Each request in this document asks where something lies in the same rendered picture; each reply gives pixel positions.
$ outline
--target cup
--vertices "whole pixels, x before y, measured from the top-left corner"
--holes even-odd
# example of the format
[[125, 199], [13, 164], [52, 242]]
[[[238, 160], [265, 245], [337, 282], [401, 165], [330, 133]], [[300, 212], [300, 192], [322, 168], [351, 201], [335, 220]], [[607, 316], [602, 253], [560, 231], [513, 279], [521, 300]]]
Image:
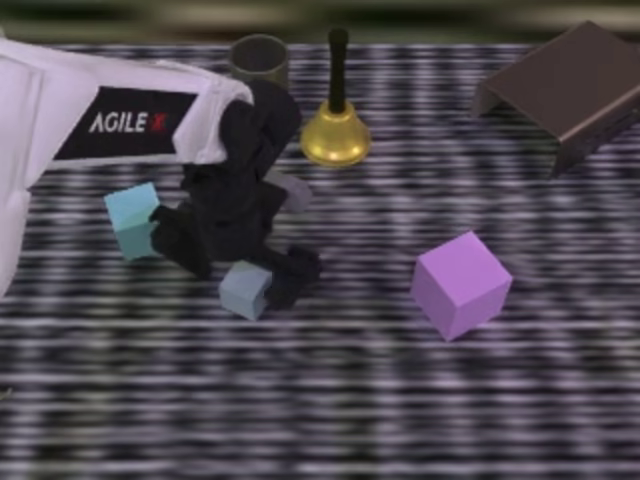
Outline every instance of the cup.
[[241, 38], [229, 52], [229, 70], [237, 80], [269, 80], [289, 88], [289, 49], [271, 35], [257, 33]]

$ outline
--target golden bell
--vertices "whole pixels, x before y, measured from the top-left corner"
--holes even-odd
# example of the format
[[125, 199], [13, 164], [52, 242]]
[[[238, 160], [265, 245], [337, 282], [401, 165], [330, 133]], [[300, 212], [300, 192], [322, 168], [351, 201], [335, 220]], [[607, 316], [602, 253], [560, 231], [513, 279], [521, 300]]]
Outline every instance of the golden bell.
[[302, 130], [300, 146], [312, 162], [324, 167], [348, 167], [361, 162], [369, 153], [371, 134], [345, 101], [344, 111], [332, 113], [329, 101], [320, 105]]

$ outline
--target table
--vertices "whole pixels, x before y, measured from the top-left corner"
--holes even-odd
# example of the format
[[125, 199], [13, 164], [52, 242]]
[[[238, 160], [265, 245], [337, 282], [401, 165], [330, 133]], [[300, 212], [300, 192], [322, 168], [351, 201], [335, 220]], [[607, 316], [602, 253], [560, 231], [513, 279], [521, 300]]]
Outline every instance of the table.
[[[216, 70], [225, 52], [64, 48]], [[219, 308], [222, 267], [203, 284], [119, 256], [102, 196], [153, 181], [175, 203], [179, 170], [46, 174], [0, 305], [2, 479], [637, 479], [640, 132], [548, 182], [543, 132], [506, 109], [468, 115], [475, 85], [526, 48], [350, 50], [371, 157], [323, 170], [285, 152], [316, 200], [282, 214], [274, 242], [319, 248], [326, 275], [255, 323]], [[308, 116], [327, 51], [292, 58]], [[411, 273], [469, 229], [515, 282], [500, 318], [446, 344]]]

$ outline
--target light blue cube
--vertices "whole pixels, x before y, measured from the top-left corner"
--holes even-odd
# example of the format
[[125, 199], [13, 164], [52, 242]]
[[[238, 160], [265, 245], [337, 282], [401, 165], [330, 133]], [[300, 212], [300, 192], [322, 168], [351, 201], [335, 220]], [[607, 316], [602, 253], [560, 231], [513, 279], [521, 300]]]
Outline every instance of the light blue cube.
[[128, 261], [157, 256], [151, 247], [151, 232], [156, 227], [149, 216], [160, 205], [152, 183], [120, 190], [104, 197], [111, 226], [122, 255]]
[[268, 270], [245, 261], [236, 262], [220, 283], [222, 308], [247, 320], [257, 320], [267, 308], [264, 293], [271, 279]]

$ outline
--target small cube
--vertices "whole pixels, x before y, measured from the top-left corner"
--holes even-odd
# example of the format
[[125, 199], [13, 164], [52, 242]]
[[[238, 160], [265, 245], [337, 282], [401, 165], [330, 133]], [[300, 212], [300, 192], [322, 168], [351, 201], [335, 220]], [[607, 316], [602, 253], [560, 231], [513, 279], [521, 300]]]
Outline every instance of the small cube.
[[470, 231], [418, 257], [411, 296], [449, 342], [499, 315], [512, 281]]
[[287, 200], [283, 205], [285, 210], [292, 213], [302, 213], [309, 208], [313, 192], [304, 180], [271, 169], [267, 173], [265, 181], [287, 191]]
[[118, 245], [128, 261], [156, 256], [151, 233], [156, 227], [149, 216], [160, 205], [152, 183], [145, 183], [104, 197]]
[[236, 262], [219, 286], [222, 308], [247, 320], [257, 320], [267, 308], [265, 291], [272, 274], [251, 263]]

